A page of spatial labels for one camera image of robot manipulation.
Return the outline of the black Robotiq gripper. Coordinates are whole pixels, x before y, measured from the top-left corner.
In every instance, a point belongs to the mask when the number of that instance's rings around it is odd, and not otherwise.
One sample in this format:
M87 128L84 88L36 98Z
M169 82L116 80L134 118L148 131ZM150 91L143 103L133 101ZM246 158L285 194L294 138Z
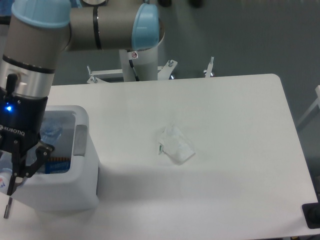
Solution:
M40 140L40 128L48 98L5 98L0 90L0 149L11 153L12 174L7 195L12 196L18 186L31 178L51 157L55 147ZM36 160L26 165L27 151L37 146Z

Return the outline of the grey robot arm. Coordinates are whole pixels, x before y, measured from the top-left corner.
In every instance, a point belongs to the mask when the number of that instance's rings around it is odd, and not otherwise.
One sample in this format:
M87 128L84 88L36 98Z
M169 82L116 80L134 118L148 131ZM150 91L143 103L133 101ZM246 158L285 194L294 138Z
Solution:
M47 162L54 147L40 129L62 51L155 47L158 8L142 0L101 0L73 8L68 0L16 0L0 63L0 149L11 155L11 196Z

